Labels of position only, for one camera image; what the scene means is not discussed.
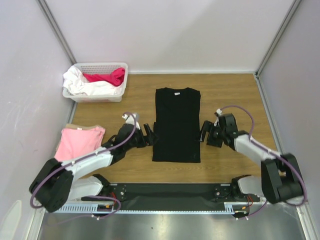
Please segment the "black t-shirt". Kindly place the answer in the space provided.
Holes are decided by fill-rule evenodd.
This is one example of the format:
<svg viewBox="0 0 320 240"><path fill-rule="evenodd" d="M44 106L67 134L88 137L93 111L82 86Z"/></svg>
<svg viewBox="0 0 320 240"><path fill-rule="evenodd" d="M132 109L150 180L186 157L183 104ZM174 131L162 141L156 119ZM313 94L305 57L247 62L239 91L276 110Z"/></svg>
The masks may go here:
<svg viewBox="0 0 320 240"><path fill-rule="evenodd" d="M193 88L159 88L155 92L156 120L153 124L158 141L152 161L200 163L200 91Z"/></svg>

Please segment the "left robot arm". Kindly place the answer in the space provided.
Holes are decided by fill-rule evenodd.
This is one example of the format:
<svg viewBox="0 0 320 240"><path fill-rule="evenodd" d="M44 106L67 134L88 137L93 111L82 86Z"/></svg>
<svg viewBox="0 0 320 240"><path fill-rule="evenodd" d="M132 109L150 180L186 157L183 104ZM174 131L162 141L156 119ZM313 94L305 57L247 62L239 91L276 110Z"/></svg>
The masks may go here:
<svg viewBox="0 0 320 240"><path fill-rule="evenodd" d="M117 134L91 153L64 162L55 158L47 160L29 187L30 206L53 213L67 201L77 198L107 199L110 195L108 185L98 177L82 177L114 165L133 148L155 145L158 136L147 123L143 127L144 130L138 124L125 123Z"/></svg>

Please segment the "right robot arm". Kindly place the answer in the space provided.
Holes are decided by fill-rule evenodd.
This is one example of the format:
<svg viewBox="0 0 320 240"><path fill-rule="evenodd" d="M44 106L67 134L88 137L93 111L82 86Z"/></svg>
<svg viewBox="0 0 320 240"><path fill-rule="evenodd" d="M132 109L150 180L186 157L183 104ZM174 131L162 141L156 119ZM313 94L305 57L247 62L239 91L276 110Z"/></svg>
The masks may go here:
<svg viewBox="0 0 320 240"><path fill-rule="evenodd" d="M260 166L262 195L271 204L303 197L306 190L296 157L281 154L256 141L247 131L239 130L233 114L222 114L215 122L204 121L199 141L213 147L226 145Z"/></svg>

